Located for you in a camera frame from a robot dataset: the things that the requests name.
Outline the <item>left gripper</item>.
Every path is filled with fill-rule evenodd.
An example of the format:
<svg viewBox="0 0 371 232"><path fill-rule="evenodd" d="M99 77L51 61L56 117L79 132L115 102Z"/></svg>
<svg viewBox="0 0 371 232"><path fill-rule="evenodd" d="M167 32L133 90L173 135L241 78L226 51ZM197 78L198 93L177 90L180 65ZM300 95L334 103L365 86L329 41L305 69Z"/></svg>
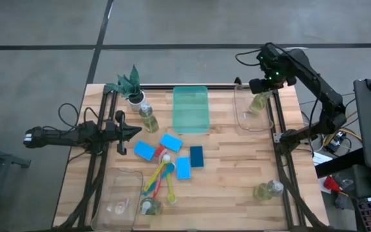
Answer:
<svg viewBox="0 0 371 232"><path fill-rule="evenodd" d="M103 139L106 142L118 141L117 152L121 155L126 155L127 150L124 146L124 128L125 123L125 113L122 110L118 110L115 113L115 120L118 124L115 124L113 121L106 121ZM126 140L131 140L135 135L141 132L142 128L138 126L126 126L126 129L129 131L126 137Z"/></svg>

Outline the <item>yellow-green dish soap bottle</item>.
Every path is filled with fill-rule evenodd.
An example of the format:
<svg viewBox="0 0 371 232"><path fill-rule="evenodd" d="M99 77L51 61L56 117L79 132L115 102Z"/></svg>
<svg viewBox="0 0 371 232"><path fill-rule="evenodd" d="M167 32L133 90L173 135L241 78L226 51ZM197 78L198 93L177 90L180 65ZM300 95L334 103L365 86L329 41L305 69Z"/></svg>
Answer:
<svg viewBox="0 0 371 232"><path fill-rule="evenodd" d="M267 99L270 97L270 94L270 92L256 94L249 106L249 112L253 115L259 115L266 106L266 102Z"/></svg>
<svg viewBox="0 0 371 232"><path fill-rule="evenodd" d="M153 109L148 103L142 103L139 109L139 115L142 122L149 133L158 131L159 126L157 118L153 114Z"/></svg>
<svg viewBox="0 0 371 232"><path fill-rule="evenodd" d="M254 200L264 202L274 197L280 197L283 193L284 185L278 180L270 180L267 183L261 183L253 189Z"/></svg>
<svg viewBox="0 0 371 232"><path fill-rule="evenodd" d="M162 212L162 203L152 197L142 199L140 213L142 215L159 215Z"/></svg>

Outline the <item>light blue sponge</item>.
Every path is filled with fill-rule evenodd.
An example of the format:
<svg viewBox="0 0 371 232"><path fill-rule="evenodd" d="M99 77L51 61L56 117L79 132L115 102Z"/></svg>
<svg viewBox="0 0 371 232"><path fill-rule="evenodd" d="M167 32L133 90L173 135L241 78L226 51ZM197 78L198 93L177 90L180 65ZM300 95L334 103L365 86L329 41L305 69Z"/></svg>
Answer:
<svg viewBox="0 0 371 232"><path fill-rule="evenodd" d="M177 157L176 158L176 177L179 180L185 180L191 178L191 165L189 157Z"/></svg>
<svg viewBox="0 0 371 232"><path fill-rule="evenodd" d="M179 152L180 148L183 145L183 141L166 133L162 136L160 140L160 145L163 145L167 149L172 150L174 152Z"/></svg>
<svg viewBox="0 0 371 232"><path fill-rule="evenodd" d="M155 153L155 148L139 140L133 149L134 153L146 160L151 160Z"/></svg>

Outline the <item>yellow-green dish brush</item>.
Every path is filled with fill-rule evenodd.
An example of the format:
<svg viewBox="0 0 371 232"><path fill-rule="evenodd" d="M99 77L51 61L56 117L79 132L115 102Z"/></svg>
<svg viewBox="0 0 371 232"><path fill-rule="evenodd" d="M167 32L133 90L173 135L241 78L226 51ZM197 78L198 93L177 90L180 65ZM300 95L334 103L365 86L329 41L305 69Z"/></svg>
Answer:
<svg viewBox="0 0 371 232"><path fill-rule="evenodd" d="M169 192L168 196L167 196L167 200L168 200L170 205L175 205L176 204L176 196L175 196L174 191L173 191L172 178L171 178L170 173L167 174L166 179L167 179L167 186L168 186L168 192Z"/></svg>
<svg viewBox="0 0 371 232"><path fill-rule="evenodd" d="M148 191L152 185L152 183L154 183L154 181L156 180L158 174L160 173L161 169L166 165L168 164L169 162L171 161L171 156L168 155L168 154L165 154L162 156L162 160L161 160L161 163L160 165L158 166L158 168L156 169L156 171L154 172L154 174L150 177L149 181L147 182L147 184L143 187L143 191Z"/></svg>

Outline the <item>blue dish brush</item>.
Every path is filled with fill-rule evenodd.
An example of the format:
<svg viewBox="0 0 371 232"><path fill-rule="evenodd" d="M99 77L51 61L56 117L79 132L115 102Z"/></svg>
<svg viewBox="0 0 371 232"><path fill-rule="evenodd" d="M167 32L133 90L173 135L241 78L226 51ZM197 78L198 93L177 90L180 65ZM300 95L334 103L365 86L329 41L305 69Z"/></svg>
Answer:
<svg viewBox="0 0 371 232"><path fill-rule="evenodd" d="M148 195L151 191L153 191L155 189L156 186L159 185L159 181L162 180L163 178L165 178L167 176L167 174L169 173L172 173L173 171L175 170L175 165L173 163L168 163L167 164L167 168L166 170L161 174L160 176L160 179L159 180L155 180L152 185L150 186L150 188L147 190L147 191L143 191L142 194L144 196Z"/></svg>

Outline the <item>dark blue sponge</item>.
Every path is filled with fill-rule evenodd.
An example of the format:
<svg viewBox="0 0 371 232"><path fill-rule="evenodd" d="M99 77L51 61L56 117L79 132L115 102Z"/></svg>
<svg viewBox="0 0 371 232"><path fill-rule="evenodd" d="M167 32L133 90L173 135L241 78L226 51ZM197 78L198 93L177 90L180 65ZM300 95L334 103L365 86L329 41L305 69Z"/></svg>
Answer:
<svg viewBox="0 0 371 232"><path fill-rule="evenodd" d="M201 168L204 166L203 147L190 147L190 163L192 168Z"/></svg>

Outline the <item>snake plant in white pot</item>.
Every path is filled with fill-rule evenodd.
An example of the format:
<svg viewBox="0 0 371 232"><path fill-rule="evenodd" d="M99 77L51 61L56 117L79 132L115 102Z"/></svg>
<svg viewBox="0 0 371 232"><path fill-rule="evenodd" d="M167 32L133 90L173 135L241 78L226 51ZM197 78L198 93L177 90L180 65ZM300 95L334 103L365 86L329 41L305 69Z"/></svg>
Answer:
<svg viewBox="0 0 371 232"><path fill-rule="evenodd" d="M140 76L135 65L132 66L129 77L117 75L118 82L106 83L111 90L120 93L122 98L128 101L133 111L139 111L140 105L145 103L145 93L140 86Z"/></svg>

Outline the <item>clear plastic bin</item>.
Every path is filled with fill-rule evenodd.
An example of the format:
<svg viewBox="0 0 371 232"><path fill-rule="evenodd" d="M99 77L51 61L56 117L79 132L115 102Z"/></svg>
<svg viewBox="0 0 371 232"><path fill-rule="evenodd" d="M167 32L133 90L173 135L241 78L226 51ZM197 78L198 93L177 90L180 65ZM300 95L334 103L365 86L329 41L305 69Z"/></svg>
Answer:
<svg viewBox="0 0 371 232"><path fill-rule="evenodd" d="M137 216L143 175L127 168L105 172L102 195L91 228L98 232L129 232Z"/></svg>
<svg viewBox="0 0 371 232"><path fill-rule="evenodd" d="M249 85L239 84L234 87L234 115L239 127L247 131L264 131L269 130L274 126L274 123L269 115L269 107L266 106L259 115L253 115L249 112L249 106L254 99L255 94L252 94Z"/></svg>

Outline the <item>teal translucent plastic bin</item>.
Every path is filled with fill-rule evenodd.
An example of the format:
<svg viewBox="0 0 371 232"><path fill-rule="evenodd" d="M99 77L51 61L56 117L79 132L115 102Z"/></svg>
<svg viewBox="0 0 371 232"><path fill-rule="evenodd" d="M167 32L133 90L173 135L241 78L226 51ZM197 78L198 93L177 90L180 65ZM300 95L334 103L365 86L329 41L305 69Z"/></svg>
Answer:
<svg viewBox="0 0 371 232"><path fill-rule="evenodd" d="M208 89L173 88L173 129L176 133L206 133L210 128Z"/></svg>

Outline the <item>white paper sheet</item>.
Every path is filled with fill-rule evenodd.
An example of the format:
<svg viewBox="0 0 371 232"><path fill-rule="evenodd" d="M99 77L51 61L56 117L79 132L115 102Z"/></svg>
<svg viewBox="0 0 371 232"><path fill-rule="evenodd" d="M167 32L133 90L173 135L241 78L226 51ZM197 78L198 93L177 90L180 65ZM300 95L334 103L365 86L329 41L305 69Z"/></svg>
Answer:
<svg viewBox="0 0 371 232"><path fill-rule="evenodd" d="M317 165L322 164L324 162L331 161L332 157L326 156L326 155L318 153L318 152L314 152L314 156L313 156L312 160L313 160L314 165L317 166Z"/></svg>

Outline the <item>blue electronics box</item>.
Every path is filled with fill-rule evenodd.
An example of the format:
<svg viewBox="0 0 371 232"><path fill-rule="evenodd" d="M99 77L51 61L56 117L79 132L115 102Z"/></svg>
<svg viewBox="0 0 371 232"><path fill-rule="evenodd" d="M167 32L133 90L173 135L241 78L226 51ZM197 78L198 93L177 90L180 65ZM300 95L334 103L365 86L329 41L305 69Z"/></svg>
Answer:
<svg viewBox="0 0 371 232"><path fill-rule="evenodd" d="M326 149L329 152L336 152L344 141L345 136L334 136L333 139L327 144Z"/></svg>

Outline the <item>red cone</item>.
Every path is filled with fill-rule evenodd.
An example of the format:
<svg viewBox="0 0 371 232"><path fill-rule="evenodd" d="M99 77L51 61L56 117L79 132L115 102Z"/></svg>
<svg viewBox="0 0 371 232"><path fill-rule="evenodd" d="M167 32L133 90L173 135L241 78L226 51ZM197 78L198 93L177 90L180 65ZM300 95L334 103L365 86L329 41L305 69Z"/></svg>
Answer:
<svg viewBox="0 0 371 232"><path fill-rule="evenodd" d="M331 191L342 192L342 188L331 176L327 176L323 181L323 187Z"/></svg>

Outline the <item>black aluminium rig frame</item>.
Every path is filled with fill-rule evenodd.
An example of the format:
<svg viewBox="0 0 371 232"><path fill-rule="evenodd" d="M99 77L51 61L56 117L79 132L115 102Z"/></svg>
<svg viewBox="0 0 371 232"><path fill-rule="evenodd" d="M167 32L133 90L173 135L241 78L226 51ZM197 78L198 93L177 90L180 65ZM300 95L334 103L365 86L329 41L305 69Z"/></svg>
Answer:
<svg viewBox="0 0 371 232"><path fill-rule="evenodd" d="M207 85L211 128L203 134L177 135L172 129L173 88L192 84L143 85L147 101L157 115L160 129L153 134L140 132L126 143L127 155L117 153L117 145L110 145L106 168L126 168L142 172L148 181L157 164L145 161L133 153L138 140L156 146L161 136L169 133L183 140L178 153L186 156L190 146L204 147L204 168L192 169L191 180L173 177L173 189L178 202L170 206L166 181L159 190L158 200L163 203L161 215L138 213L134 231L284 231L288 222L282 197L268 202L255 202L252 189L255 185L278 179L276 156L271 130L245 131L236 124L234 113L234 84ZM286 129L304 126L298 96L294 86L278 90ZM317 219L328 226L328 216L319 188L312 155L308 146L292 152L299 193ZM53 220L59 227L76 208L82 197L89 155L72 161L66 168L64 182Z"/></svg>

